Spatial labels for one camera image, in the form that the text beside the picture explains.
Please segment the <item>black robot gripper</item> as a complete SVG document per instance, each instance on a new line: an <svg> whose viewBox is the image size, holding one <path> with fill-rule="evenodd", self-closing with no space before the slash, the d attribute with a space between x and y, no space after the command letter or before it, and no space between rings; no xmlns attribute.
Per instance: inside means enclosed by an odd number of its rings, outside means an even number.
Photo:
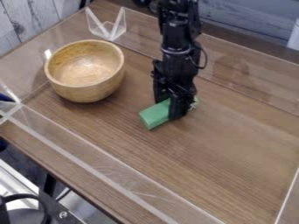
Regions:
<svg viewBox="0 0 299 224"><path fill-rule="evenodd" d="M154 100L171 98L169 117L177 120L197 108L194 78L205 69L209 56L201 46L186 49L162 48L163 59L154 60Z"/></svg>

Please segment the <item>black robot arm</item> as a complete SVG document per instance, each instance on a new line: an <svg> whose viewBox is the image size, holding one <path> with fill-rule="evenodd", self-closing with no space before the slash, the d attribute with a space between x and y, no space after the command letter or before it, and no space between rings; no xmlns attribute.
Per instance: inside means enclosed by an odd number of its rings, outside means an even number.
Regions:
<svg viewBox="0 0 299 224"><path fill-rule="evenodd" d="M163 108L163 119L185 117L197 104L195 76L205 50L197 41L202 34L199 0L159 0L158 18L163 37L162 59L154 60L154 100Z"/></svg>

